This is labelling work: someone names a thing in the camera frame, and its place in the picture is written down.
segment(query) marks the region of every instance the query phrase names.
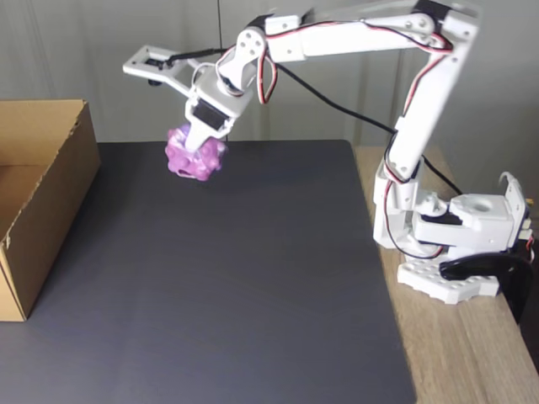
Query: cardboard box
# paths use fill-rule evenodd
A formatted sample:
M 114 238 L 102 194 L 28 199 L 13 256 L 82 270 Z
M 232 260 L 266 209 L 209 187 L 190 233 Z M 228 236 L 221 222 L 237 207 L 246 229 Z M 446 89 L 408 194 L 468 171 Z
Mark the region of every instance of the cardboard box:
M 28 318 L 98 167 L 84 101 L 0 101 L 0 321 Z

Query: mounting hole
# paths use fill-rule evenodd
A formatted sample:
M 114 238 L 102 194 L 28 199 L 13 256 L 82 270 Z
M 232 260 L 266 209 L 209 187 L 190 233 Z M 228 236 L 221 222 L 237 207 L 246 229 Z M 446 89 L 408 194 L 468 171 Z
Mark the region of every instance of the mounting hole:
M 484 204 L 476 203 L 473 206 L 473 209 L 476 210 L 477 212 L 485 213 L 485 212 L 488 212 L 490 210 L 490 207 L 486 206 Z

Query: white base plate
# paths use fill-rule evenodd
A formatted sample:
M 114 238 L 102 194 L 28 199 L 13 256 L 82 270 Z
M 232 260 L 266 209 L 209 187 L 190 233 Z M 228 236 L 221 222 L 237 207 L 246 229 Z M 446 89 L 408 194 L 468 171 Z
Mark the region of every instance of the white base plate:
M 475 296 L 496 296 L 499 282 L 495 276 L 472 276 L 466 280 L 445 280 L 440 276 L 439 264 L 446 258 L 422 260 L 410 259 L 398 266 L 397 281 L 412 286 L 434 299 L 448 305 Z

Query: gray wall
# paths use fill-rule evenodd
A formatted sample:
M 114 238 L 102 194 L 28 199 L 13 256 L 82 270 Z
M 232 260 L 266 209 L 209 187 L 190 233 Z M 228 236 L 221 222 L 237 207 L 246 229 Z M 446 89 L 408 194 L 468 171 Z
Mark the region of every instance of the gray wall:
M 223 44 L 253 17 L 285 0 L 221 0 Z M 296 0 L 338 7 L 353 0 Z M 442 146 L 467 191 L 496 190 L 504 170 L 539 200 L 535 114 L 539 112 L 537 0 L 476 0 L 483 28 L 432 143 Z M 217 0 L 4 0 L 0 2 L 0 97 L 83 97 L 101 141 L 163 139 L 183 120 L 184 100 L 121 72 L 143 44 L 179 51 L 219 45 Z M 291 68 L 330 98 L 384 123 L 395 119 L 419 51 L 323 57 Z M 344 117 L 281 75 L 269 106 L 255 102 L 231 135 L 239 139 L 345 138 L 383 144 L 378 129 Z

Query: white bracket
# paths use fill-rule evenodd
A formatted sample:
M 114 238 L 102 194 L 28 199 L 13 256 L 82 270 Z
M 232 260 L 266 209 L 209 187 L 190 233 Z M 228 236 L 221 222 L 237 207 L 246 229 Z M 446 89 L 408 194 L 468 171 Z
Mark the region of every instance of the white bracket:
M 185 97 L 189 97 L 189 87 L 179 82 L 176 77 L 186 66 L 197 67 L 199 62 L 189 59 L 188 61 L 176 61 L 172 66 L 164 63 L 175 54 L 176 52 L 172 50 L 145 45 L 129 61 L 124 63 L 123 71 L 131 76 L 164 82 Z M 150 64 L 152 61 L 159 61 L 163 64 L 162 66 L 154 66 Z

